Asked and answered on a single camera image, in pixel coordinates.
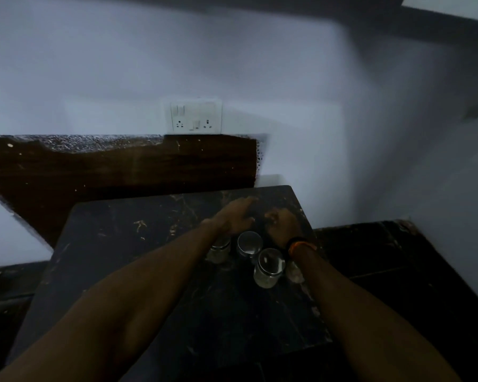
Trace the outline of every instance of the orange thread bracelet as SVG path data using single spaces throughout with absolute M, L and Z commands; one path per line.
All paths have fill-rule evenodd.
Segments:
M 312 248 L 313 250 L 317 250 L 317 247 L 312 244 L 311 242 L 307 242 L 307 241 L 296 241 L 295 243 L 293 243 L 291 245 L 291 247 L 288 249 L 288 255 L 290 257 L 293 257 L 293 251 L 294 249 L 296 249 L 297 246 L 299 245 L 306 245 L 306 246 L 309 246 L 310 248 Z

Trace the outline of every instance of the wooden panel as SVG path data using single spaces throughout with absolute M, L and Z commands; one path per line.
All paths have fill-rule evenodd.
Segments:
M 253 187 L 256 141 L 228 135 L 0 137 L 0 199 L 55 246 L 77 202 Z

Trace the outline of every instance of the black wristband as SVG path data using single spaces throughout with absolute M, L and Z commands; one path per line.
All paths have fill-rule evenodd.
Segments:
M 291 248 L 291 245 L 294 244 L 295 242 L 298 242 L 298 241 L 309 242 L 308 239 L 304 238 L 304 237 L 293 237 L 287 242 L 287 245 L 285 246 L 285 249 L 289 250 Z

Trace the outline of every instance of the metal jar lid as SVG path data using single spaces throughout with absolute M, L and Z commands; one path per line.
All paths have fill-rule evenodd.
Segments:
M 267 248 L 258 255 L 258 267 L 267 276 L 278 276 L 285 269 L 285 260 L 279 250 Z
M 215 242 L 212 243 L 211 249 L 213 250 L 222 250 L 227 248 L 230 245 L 230 237 L 229 236 L 220 236 L 216 239 Z
M 237 248 L 245 256 L 254 256 L 262 250 L 262 237 L 254 231 L 241 233 L 237 239 Z

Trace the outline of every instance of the white switch plate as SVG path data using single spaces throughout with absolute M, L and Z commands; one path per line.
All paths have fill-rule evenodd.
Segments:
M 221 134 L 223 103 L 215 98 L 166 99 L 168 134 Z

